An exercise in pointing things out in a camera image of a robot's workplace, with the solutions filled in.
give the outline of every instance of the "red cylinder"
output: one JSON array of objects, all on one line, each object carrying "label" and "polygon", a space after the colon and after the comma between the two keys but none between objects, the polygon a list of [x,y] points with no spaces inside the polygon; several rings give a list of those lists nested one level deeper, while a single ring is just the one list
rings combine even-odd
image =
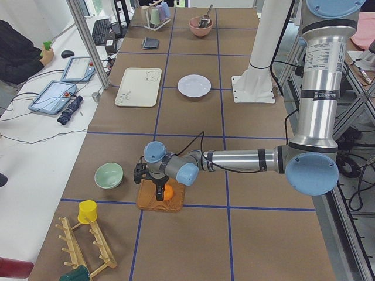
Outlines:
[{"label": "red cylinder", "polygon": [[0,257],[0,277],[27,278],[30,276],[34,264]]}]

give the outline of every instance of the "pink bowl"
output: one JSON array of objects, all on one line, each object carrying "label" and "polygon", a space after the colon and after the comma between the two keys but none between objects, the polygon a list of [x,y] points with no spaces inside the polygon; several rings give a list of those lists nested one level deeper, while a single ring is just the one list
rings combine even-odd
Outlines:
[{"label": "pink bowl", "polygon": [[200,16],[197,16],[195,18],[192,18],[189,21],[190,30],[193,32],[193,34],[197,37],[203,37],[210,33],[212,29],[212,20],[210,21],[209,25],[205,28],[198,28]]}]

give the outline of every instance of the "green bowl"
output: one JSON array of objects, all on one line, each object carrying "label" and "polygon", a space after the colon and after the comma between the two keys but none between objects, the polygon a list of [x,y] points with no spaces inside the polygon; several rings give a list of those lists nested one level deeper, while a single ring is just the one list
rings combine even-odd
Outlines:
[{"label": "green bowl", "polygon": [[117,163],[106,163],[101,165],[95,173],[95,183],[102,189],[114,189],[124,176],[122,168]]}]

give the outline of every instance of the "computer mouse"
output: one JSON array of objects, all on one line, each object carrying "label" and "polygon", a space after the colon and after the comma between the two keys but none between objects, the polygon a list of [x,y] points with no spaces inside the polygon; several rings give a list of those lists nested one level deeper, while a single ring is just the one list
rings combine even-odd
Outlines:
[{"label": "computer mouse", "polygon": [[70,50],[65,50],[65,51],[62,51],[61,53],[61,57],[63,59],[65,59],[66,57],[71,57],[71,56],[74,56],[74,52]]}]

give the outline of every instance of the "bowl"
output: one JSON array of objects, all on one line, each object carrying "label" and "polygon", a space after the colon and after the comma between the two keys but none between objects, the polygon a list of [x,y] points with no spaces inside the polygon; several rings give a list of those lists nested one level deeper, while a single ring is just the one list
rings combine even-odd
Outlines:
[{"label": "bowl", "polygon": [[114,189],[122,182],[124,172],[117,163],[101,165],[95,172],[95,183],[102,189]]},{"label": "bowl", "polygon": [[211,20],[209,25],[206,26],[205,28],[198,28],[199,20],[200,20],[200,16],[196,16],[195,18],[192,18],[189,21],[189,27],[195,36],[203,37],[210,33],[213,24]]}]

